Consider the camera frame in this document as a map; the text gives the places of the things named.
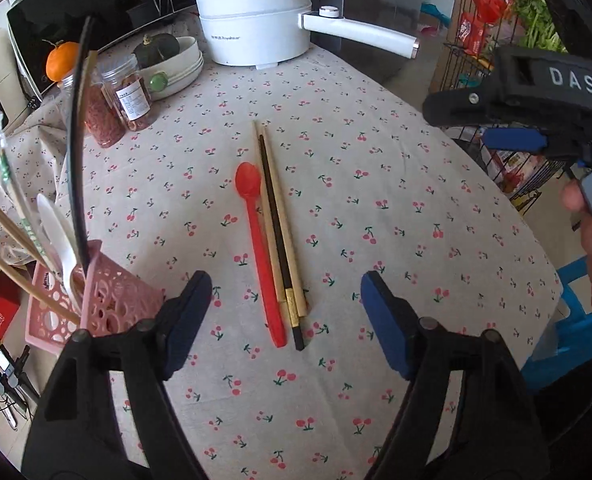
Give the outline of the white ceramic bowl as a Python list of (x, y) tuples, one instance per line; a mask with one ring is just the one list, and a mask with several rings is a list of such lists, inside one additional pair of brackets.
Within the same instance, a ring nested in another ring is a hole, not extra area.
[(177, 55), (141, 70), (153, 101), (166, 99), (189, 87), (204, 67), (204, 55), (196, 38), (183, 36), (178, 37), (178, 41), (180, 52)]

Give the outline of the red plastic spoon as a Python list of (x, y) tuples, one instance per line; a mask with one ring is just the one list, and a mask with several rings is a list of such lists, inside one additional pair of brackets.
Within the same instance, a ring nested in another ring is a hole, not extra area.
[(241, 162), (236, 168), (234, 184), (236, 192), (244, 200), (252, 239), (258, 283), (261, 292), (264, 315), (271, 340), (275, 348), (283, 348), (287, 343), (281, 311), (273, 283), (273, 274), (267, 249), (264, 247), (264, 232), (260, 227), (256, 203), (260, 197), (261, 175), (251, 162)]

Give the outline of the black microwave oven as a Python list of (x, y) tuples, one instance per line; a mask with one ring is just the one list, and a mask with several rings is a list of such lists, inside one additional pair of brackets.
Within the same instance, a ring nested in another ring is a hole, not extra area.
[(53, 86), (46, 61), (59, 42), (77, 42), (93, 18), (91, 48), (103, 51), (151, 24), (192, 6), (195, 0), (16, 0), (8, 32), (30, 92), (40, 99)]

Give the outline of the white plastic spoon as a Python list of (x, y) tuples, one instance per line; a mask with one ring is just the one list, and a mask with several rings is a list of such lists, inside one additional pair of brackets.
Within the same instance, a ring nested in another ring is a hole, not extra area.
[(37, 195), (37, 207), (43, 231), (61, 261), (62, 283), (75, 312), (81, 313), (81, 294), (75, 283), (78, 258), (66, 219), (45, 195)]

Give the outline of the dark green squash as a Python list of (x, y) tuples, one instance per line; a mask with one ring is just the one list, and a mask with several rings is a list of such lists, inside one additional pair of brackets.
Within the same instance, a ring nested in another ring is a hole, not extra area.
[(142, 41), (133, 49), (133, 54), (141, 68), (147, 68), (168, 60), (180, 53), (179, 40), (167, 34), (144, 35)]

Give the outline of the white electric cooking pot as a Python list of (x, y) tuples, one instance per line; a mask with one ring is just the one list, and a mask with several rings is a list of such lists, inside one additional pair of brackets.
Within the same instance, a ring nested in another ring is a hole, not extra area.
[(311, 0), (196, 0), (211, 59), (224, 66), (264, 70), (306, 53), (310, 35), (352, 40), (415, 58), (418, 40), (403, 32), (348, 20), (336, 6)]

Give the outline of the pink perforated utensil basket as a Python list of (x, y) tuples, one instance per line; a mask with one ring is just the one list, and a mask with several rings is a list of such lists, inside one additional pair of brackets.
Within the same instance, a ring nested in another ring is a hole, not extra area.
[[(34, 267), (32, 284), (62, 307), (80, 316), (81, 326), (93, 336), (125, 332), (144, 318), (154, 318), (164, 302), (158, 288), (147, 285), (102, 252), (102, 243), (91, 240), (90, 280), (87, 280), (79, 310), (75, 309), (61, 284), (41, 264)], [(25, 341), (57, 356), (70, 335), (78, 330), (73, 322), (48, 309), (31, 296), (25, 325)]]

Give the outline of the black gold-tipped chopstick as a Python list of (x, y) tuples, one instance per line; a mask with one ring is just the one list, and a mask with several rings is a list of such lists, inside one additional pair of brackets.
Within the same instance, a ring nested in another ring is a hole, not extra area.
[(272, 221), (273, 221), (273, 229), (275, 232), (275, 239), (276, 239), (276, 248), (278, 248), (279, 254), (279, 262), (282, 271), (283, 277), (283, 285), (285, 289), (285, 296), (286, 296), (286, 305), (281, 306), (287, 314), (288, 324), (290, 324), (290, 330), (292, 331), (293, 339), (294, 339), (294, 346), (297, 351), (302, 351), (306, 348), (304, 335), (302, 334), (302, 326), (300, 326), (299, 316), (296, 312), (295, 304), (294, 304), (294, 296), (293, 291), (290, 289), (290, 277), (287, 275), (287, 263), (285, 260), (285, 252), (282, 245), (282, 238), (281, 238), (281, 228), (279, 225), (279, 218), (278, 213), (276, 212), (276, 205), (274, 201), (274, 194), (271, 185), (271, 179), (269, 174), (269, 165), (267, 160), (266, 150), (261, 143), (261, 154), (264, 158), (264, 169), (267, 170), (268, 174), (268, 188), (269, 188), (269, 200), (272, 209)]

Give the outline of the cherry print tablecloth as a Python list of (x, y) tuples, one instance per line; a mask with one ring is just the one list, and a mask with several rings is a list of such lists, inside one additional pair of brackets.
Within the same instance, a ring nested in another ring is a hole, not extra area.
[[(246, 210), (234, 186), (268, 132), (308, 314), (306, 346), (264, 325)], [(510, 201), (448, 136), (330, 52), (273, 70), (207, 65), (110, 148), (84, 141), (89, 236), (168, 296), (193, 272), (211, 305), (168, 382), (213, 479), (357, 479), (376, 459), (407, 383), (362, 306), (374, 271), (448, 330), (501, 333), (531, 355), (561, 293)]]

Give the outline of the blue plastic stool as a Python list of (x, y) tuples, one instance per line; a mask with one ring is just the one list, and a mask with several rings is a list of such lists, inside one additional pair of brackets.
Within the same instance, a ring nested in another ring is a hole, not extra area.
[(584, 310), (570, 286), (586, 275), (586, 257), (558, 269), (558, 278), (563, 285), (558, 310), (522, 368), (528, 390), (546, 388), (574, 368), (592, 360), (592, 313)]

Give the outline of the plastic jar red beans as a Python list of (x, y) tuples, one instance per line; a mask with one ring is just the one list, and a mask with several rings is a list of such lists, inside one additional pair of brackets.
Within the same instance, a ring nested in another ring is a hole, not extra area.
[[(74, 72), (71, 70), (58, 84), (62, 98), (60, 112), (65, 126), (68, 125), (70, 111), (72, 110), (70, 98), (72, 97), (73, 83)], [(96, 70), (90, 80), (88, 106), (83, 123), (86, 133), (90, 134), (101, 148), (110, 148), (125, 134), (125, 128), (116, 110), (108, 102), (102, 78)]]

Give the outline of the light wooden chopstick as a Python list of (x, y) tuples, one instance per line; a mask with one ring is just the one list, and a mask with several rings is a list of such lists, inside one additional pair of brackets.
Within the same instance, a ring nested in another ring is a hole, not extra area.
[(253, 121), (253, 128), (257, 145), (258, 166), (261, 174), (260, 197), (262, 218), (264, 219), (264, 236), (266, 237), (266, 245), (270, 258), (276, 298), (278, 298), (279, 304), (281, 306), (285, 306), (285, 289), (283, 285), (282, 271), (279, 262), (278, 248), (276, 248), (275, 232), (273, 229), (272, 221), (272, 209), (268, 194), (268, 174), (267, 170), (264, 169), (264, 158), (261, 154), (260, 125), (258, 124), (258, 122), (256, 122), (256, 120)]
[(276, 163), (272, 154), (271, 141), (267, 128), (264, 125), (260, 126), (260, 134), (264, 138), (261, 141), (266, 150), (267, 160), (269, 165), (269, 174), (271, 179), (272, 190), (274, 194), (274, 201), (276, 205), (276, 212), (278, 213), (279, 225), (281, 228), (282, 245), (285, 252), (285, 260), (287, 263), (287, 275), (290, 277), (290, 289), (293, 291), (294, 304), (296, 312), (300, 318), (305, 318), (308, 315), (308, 304), (305, 297), (304, 288), (302, 287), (302, 278), (298, 268), (298, 261), (296, 257), (296, 250), (294, 248), (292, 230), (290, 229), (290, 220), (288, 220), (287, 209), (283, 200), (282, 186), (276, 168)]

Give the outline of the disposable chopsticks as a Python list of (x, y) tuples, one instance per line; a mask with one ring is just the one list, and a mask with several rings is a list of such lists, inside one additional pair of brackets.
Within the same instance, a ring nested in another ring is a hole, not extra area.
[(53, 261), (42, 244), (41, 236), (37, 232), (36, 222), (34, 222), (34, 215), (32, 214), (28, 200), (15, 177), (11, 163), (8, 161), (8, 155), (6, 154), (8, 144), (6, 143), (2, 124), (3, 113), (0, 111), (0, 170), (2, 185), (6, 194), (8, 194), (8, 197), (14, 204), (19, 216), (20, 225), (25, 232), (25, 237), (29, 240), (28, 250), (34, 248), (34, 251), (38, 254), (36, 259), (44, 264), (52, 274), (58, 278), (60, 276), (60, 268), (58, 267), (58, 264)]

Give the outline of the orange tangerine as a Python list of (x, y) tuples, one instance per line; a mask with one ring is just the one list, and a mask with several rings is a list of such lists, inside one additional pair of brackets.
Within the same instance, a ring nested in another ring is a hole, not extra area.
[(46, 76), (50, 81), (61, 81), (76, 65), (79, 46), (66, 41), (56, 44), (46, 59)]

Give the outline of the plastic jar labelled goji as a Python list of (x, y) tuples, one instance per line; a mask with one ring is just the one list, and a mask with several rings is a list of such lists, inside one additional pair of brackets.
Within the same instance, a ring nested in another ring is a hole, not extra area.
[(109, 60), (102, 65), (100, 74), (106, 96), (124, 126), (129, 131), (149, 127), (154, 120), (152, 100), (136, 56)]

